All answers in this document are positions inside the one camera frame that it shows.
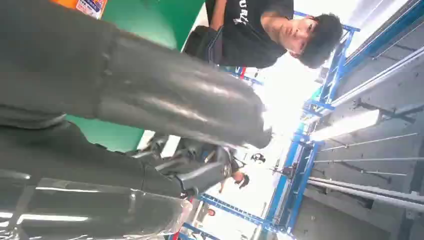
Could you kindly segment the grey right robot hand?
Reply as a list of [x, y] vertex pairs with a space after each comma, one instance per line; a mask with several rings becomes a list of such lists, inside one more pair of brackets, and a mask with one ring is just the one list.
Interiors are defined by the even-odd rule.
[[225, 160], [166, 175], [87, 140], [68, 115], [225, 147], [271, 140], [244, 82], [48, 0], [0, 3], [0, 237], [148, 240], [177, 232]]

